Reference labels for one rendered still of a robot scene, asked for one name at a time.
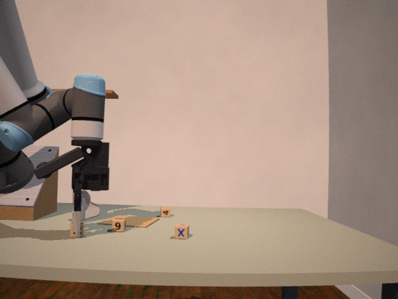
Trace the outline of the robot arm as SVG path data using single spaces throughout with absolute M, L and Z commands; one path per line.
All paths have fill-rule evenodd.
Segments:
M 79 74 L 73 86 L 53 92 L 37 79 L 15 0 L 0 0 L 0 194 L 84 157 L 78 147 L 34 169 L 22 151 L 68 120 L 74 140 L 103 139 L 105 80 Z

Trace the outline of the orange flat mat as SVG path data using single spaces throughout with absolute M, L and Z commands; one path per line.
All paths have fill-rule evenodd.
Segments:
M 114 218 L 126 218 L 127 227 L 142 227 L 142 228 L 146 228 L 146 227 L 150 226 L 151 224 L 160 220 L 160 218 L 147 218 L 147 217 L 136 217 L 136 216 L 115 216 L 115 217 L 109 218 L 107 220 L 104 220 L 104 221 L 98 223 L 98 225 L 112 225 L 112 220 Z

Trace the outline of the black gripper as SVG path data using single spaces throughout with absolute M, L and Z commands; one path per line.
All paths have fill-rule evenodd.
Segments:
M 100 208 L 90 201 L 87 191 L 107 191 L 109 189 L 109 143 L 100 140 L 72 140 L 71 145 L 81 146 L 84 158 L 72 166 L 72 222 L 80 237 L 81 221 L 96 217 Z M 87 149 L 91 153 L 87 153 Z

